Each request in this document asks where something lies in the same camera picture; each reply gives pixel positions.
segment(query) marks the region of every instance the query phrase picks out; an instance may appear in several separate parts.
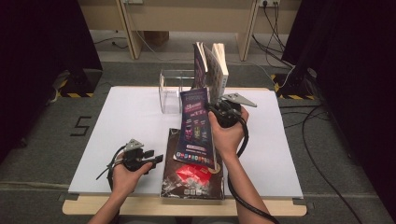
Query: left hand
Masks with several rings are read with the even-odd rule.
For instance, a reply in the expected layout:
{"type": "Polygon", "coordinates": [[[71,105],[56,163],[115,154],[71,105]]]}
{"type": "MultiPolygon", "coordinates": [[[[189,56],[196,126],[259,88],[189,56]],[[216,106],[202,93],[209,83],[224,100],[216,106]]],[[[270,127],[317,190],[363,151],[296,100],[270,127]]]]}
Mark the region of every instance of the left hand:
{"type": "Polygon", "coordinates": [[[114,167],[113,171],[113,193],[119,194],[122,198],[134,191],[140,176],[145,174],[152,166],[152,162],[144,164],[135,172],[129,171],[124,165],[119,164],[114,167]]]}

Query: electrical outlet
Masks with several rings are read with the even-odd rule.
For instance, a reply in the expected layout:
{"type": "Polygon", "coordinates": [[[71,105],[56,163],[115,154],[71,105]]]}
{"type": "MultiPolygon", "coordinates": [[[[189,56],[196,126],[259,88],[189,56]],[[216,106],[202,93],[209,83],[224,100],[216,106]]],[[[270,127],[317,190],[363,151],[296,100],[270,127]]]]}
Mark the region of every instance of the electrical outlet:
{"type": "MultiPolygon", "coordinates": [[[[275,7],[276,4],[279,7],[280,0],[266,0],[266,1],[267,1],[267,7],[275,7]]],[[[259,7],[263,7],[263,4],[262,4],[263,2],[264,2],[264,0],[260,0],[259,7]]]]}

